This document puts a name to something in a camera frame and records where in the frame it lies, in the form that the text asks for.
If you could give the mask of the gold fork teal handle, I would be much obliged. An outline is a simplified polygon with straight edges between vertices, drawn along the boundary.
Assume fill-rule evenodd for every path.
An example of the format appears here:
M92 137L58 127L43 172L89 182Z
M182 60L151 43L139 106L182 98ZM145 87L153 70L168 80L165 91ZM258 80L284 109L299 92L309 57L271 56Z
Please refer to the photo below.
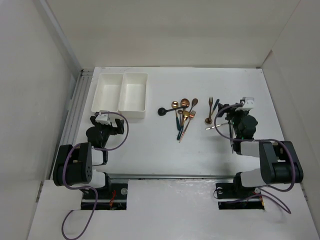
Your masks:
M220 102L220 99L217 98L214 105L213 105L213 97L210 97L209 98L209 105L211 106L211 109L210 109L210 117L213 115L214 111L216 110L216 108L218 107L218 104Z

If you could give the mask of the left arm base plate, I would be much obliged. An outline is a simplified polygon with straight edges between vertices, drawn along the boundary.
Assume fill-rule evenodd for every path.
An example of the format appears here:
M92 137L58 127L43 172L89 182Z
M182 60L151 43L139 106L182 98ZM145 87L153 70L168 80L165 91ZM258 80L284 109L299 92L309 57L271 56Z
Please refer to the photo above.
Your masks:
M95 193L92 189L83 190L80 204L81 210L92 210L95 203ZM97 189L98 198L96 210L122 211L127 209L128 183L112 183L110 188Z

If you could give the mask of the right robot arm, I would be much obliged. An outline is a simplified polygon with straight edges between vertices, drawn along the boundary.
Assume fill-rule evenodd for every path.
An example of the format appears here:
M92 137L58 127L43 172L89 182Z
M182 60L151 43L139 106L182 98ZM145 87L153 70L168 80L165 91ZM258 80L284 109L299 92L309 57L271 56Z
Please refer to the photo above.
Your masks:
M258 158L259 168L238 172L233 178L232 193L243 197L250 188L273 184L300 184L304 172L291 141L256 140L258 121L247 110L227 110L231 147L242 156Z

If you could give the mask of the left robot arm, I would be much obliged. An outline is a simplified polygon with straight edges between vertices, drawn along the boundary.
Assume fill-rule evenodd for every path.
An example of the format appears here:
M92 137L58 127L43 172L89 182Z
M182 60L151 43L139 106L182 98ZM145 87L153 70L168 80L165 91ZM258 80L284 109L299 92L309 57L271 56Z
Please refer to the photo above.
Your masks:
M114 119L115 125L109 120L108 112L91 116L92 126L85 132L86 142L59 147L52 176L56 186L81 191L94 188L94 192L103 199L111 195L109 175L96 171L94 167L106 165L109 152L119 148L106 148L110 136L129 133L125 131L125 124L128 122L126 118L119 113L116 115L118 117Z

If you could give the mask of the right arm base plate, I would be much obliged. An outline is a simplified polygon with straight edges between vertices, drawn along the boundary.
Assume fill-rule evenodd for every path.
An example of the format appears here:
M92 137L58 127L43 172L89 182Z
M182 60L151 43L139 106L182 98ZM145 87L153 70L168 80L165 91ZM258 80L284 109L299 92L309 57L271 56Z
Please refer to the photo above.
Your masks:
M255 187L236 187L231 182L218 182L214 193L219 210L264 210L263 199Z

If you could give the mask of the silver fork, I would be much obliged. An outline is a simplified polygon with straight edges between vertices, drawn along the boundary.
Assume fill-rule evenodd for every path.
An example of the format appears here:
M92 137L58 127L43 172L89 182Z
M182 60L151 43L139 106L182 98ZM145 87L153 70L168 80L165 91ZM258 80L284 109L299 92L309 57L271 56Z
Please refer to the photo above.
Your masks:
M206 127L205 130L213 130L213 129L216 129L218 127L225 126L225 125L228 125L228 124L229 124L228 122L225 122L225 123L213 125L213 126L210 126L210 127Z

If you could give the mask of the bronze spoon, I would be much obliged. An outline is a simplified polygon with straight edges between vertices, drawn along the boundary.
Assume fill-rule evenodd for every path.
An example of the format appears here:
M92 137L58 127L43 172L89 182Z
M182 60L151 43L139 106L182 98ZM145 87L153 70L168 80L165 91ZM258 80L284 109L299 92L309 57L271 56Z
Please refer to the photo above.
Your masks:
M209 107L210 107L210 109L209 109L209 115L208 115L208 117L205 119L205 123L206 123L207 125L212 124L212 105L210 105Z

